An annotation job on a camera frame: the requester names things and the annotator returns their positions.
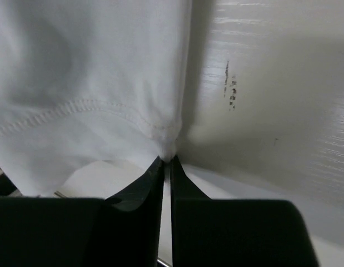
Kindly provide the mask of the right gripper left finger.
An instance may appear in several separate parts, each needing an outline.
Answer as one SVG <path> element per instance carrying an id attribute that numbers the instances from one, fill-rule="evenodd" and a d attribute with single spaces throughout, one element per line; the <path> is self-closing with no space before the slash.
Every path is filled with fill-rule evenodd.
<path id="1" fill-rule="evenodd" d="M 156 266 L 163 161 L 107 199 L 0 197 L 0 266 Z"/>

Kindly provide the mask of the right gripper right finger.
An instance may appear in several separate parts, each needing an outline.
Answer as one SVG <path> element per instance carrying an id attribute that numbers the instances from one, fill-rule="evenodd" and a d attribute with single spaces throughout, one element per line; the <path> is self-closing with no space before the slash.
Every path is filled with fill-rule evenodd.
<path id="1" fill-rule="evenodd" d="M 305 221 L 287 200 L 212 199 L 170 163 L 174 266 L 318 266 Z"/>

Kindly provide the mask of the white skirt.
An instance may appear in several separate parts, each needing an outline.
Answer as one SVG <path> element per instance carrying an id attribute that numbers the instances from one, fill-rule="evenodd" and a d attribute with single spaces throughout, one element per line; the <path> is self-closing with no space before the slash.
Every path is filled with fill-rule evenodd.
<path id="1" fill-rule="evenodd" d="M 170 160 L 191 1 L 0 1 L 0 167 L 47 196 L 95 161 Z"/>

